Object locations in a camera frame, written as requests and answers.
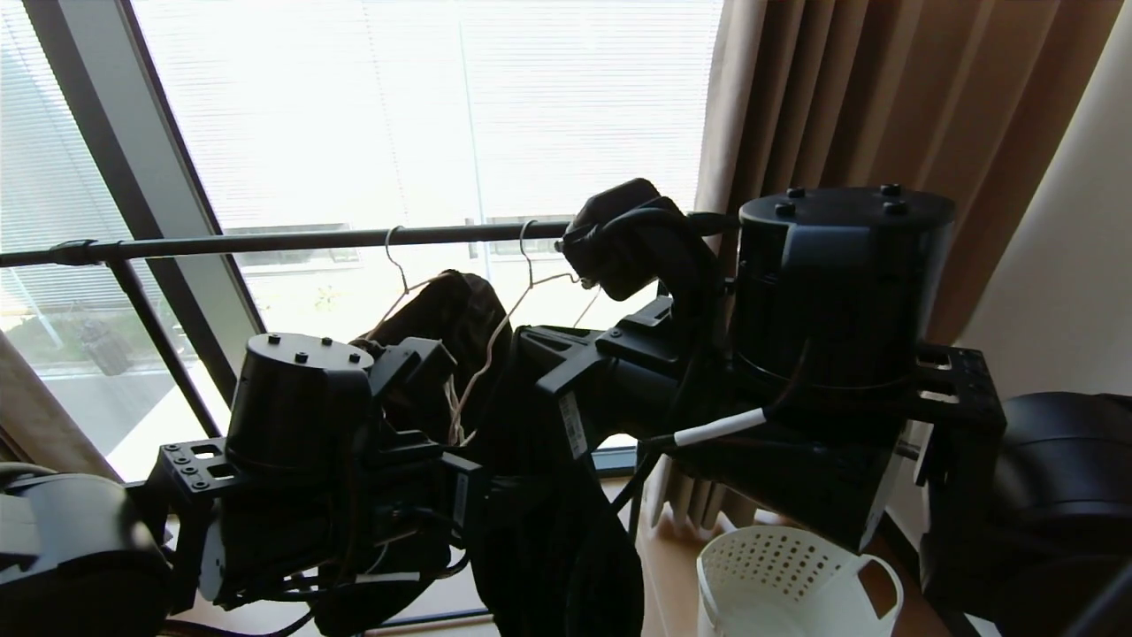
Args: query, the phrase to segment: cylindrical motor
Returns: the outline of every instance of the cylindrical motor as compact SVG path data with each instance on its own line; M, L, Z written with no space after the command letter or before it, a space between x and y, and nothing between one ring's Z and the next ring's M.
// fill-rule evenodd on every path
M369 399L372 367L366 352L329 338L252 337L232 403L228 456L245 468L326 474L335 432Z
M954 204L927 192L791 188L739 208L731 320L737 365L812 389L889 390L915 365L946 256Z

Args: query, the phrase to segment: white plastic basket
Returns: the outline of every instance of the white plastic basket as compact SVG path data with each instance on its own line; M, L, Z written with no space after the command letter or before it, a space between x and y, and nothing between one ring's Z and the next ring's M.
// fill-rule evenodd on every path
M876 562L897 603L876 617L857 574ZM890 637L904 602L895 571L799 528L752 526L713 540L696 560L700 637Z

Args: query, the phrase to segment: beige curtain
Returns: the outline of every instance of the beige curtain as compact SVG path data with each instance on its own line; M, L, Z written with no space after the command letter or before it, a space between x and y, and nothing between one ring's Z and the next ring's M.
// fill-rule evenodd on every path
M119 480L31 365L0 333L0 462Z
M899 182L955 200L928 338L953 343L1026 210L1120 1L727 0L696 209L788 186ZM734 239L720 253L735 253ZM659 507L711 527L749 503L666 459Z

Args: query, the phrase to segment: brown curtain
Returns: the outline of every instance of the brown curtain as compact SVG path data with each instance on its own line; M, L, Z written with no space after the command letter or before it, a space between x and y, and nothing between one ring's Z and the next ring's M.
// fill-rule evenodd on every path
M32 367L0 333L0 462L119 480Z
M735 214L788 186L882 182L954 199L928 334L953 343L1120 9L1079 0L727 0L695 208ZM720 253L734 261L735 248L724 242ZM667 500L705 526L735 498L667 462L654 481L654 515Z

